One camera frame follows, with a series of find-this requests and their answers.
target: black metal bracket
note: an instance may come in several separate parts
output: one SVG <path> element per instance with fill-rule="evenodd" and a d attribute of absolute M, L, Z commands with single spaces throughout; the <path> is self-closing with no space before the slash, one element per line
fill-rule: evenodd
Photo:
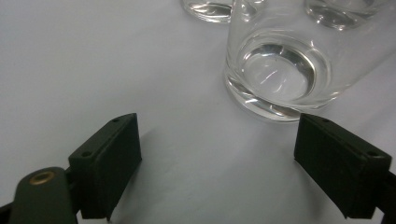
<path fill-rule="evenodd" d="M 78 211 L 109 219 L 141 160 L 136 114 L 113 119 L 70 155 L 67 170 L 21 180 L 14 202 L 0 208 L 0 224 L 78 223 Z"/>
<path fill-rule="evenodd" d="M 302 114 L 294 149 L 297 162 L 345 217 L 396 223 L 396 176 L 391 156 L 328 119 Z"/>

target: white surface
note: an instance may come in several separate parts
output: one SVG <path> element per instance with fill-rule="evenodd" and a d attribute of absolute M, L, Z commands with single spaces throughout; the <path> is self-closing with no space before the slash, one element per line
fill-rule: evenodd
<path fill-rule="evenodd" d="M 0 1 L 0 204 L 136 112 L 144 160 L 113 223 L 379 223 L 344 220 L 293 160 L 297 123 L 233 103 L 227 29 L 177 0 Z M 318 114 L 396 157 L 395 70 L 393 56 Z"/>

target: brass screw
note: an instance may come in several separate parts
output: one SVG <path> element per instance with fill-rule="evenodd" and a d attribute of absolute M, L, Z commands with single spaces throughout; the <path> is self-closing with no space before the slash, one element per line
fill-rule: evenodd
<path fill-rule="evenodd" d="M 53 177 L 55 177 L 55 173 L 52 171 L 45 171 L 34 175 L 30 178 L 29 183 L 31 185 L 42 185 L 49 182 Z"/>

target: transparent glass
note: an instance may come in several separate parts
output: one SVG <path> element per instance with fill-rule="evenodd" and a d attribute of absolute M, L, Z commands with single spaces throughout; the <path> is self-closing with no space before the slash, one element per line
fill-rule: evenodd
<path fill-rule="evenodd" d="M 193 16 L 212 22 L 230 21 L 233 0 L 182 0 L 183 7 Z"/>
<path fill-rule="evenodd" d="M 295 121 L 396 51 L 396 1 L 234 0 L 224 69 L 261 118 Z"/>

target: white table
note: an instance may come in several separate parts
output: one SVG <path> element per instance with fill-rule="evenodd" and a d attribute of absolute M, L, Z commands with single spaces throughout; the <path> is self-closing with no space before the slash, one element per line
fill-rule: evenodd
<path fill-rule="evenodd" d="M 107 121 L 135 112 L 143 162 L 113 223 L 380 223 L 380 211 L 345 220 L 293 160 L 297 123 L 231 100 L 227 32 L 177 0 L 0 1 L 0 205 L 25 175 L 68 167 Z M 395 71 L 392 56 L 318 115 L 395 158 Z"/>

